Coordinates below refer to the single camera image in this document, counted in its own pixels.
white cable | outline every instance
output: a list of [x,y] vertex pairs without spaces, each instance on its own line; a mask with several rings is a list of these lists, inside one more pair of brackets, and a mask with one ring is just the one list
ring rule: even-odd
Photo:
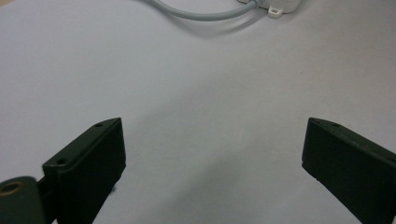
[[232,19],[238,16],[241,16],[251,9],[259,7],[263,0],[251,0],[244,7],[240,7],[238,9],[228,11],[228,12],[220,12],[220,13],[211,13],[211,14],[203,14],[203,13],[193,13],[182,11],[179,9],[175,9],[173,7],[169,7],[165,3],[160,0],[150,0],[150,2],[158,7],[159,9],[173,15],[176,17],[180,17],[183,19],[191,20],[191,21],[224,21],[228,19]]

white table surface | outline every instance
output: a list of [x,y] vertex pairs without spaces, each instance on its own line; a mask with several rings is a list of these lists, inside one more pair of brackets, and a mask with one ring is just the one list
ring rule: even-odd
[[394,0],[219,22],[142,0],[16,0],[0,7],[0,177],[39,179],[91,125],[122,117],[127,168],[95,224],[359,223],[301,167],[306,123],[395,152],[395,86]]

screw hole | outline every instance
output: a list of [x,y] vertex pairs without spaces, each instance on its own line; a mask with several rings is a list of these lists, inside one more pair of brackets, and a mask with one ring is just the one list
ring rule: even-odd
[[67,163],[67,159],[60,159],[60,160],[56,161],[56,163],[58,165],[65,165]]
[[22,182],[12,182],[0,188],[0,196],[7,196],[20,190]]

